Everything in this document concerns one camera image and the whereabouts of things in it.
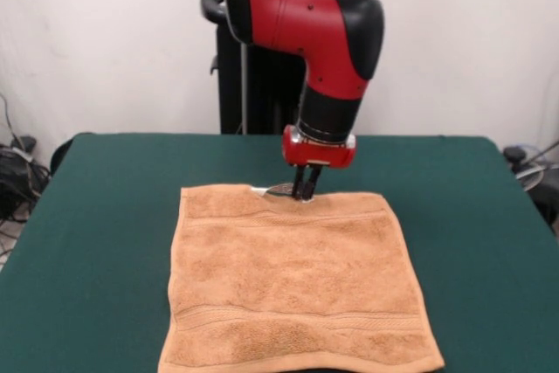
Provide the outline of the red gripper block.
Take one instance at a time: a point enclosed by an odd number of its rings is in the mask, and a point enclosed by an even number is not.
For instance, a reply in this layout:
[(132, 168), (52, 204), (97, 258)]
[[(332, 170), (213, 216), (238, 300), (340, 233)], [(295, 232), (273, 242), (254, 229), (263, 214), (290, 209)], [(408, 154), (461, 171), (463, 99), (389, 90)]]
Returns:
[[(322, 166), (345, 169), (354, 160), (356, 138), (353, 134), (341, 144), (314, 142), (294, 125), (287, 125), (282, 135), (282, 154), (289, 165), (296, 166), (291, 197), (309, 201), (313, 198)], [(305, 166), (313, 165), (310, 176), (304, 180)]]

